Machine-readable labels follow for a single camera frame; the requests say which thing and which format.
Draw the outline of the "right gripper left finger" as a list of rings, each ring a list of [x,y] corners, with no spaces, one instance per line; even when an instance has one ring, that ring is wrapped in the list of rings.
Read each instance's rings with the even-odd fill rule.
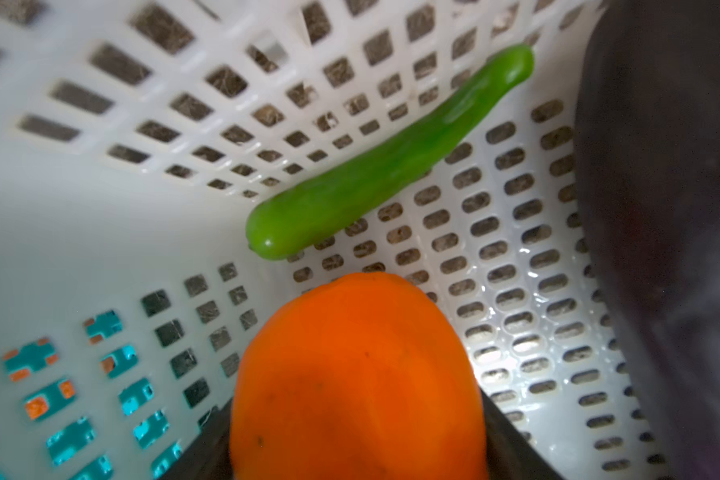
[[[160,480],[230,480],[234,477],[229,444],[232,405],[214,413],[198,438]]]

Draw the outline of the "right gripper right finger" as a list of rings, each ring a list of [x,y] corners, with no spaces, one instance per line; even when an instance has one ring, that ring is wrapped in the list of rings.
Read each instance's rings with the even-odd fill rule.
[[[563,480],[485,393],[482,393],[482,405],[486,429],[486,461],[491,479]]]

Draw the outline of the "orange tangerine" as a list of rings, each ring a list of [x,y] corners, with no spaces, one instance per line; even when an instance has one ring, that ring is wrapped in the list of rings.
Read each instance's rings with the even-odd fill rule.
[[[420,289],[355,273],[288,302],[239,366],[238,479],[486,479],[483,404],[466,351]]]

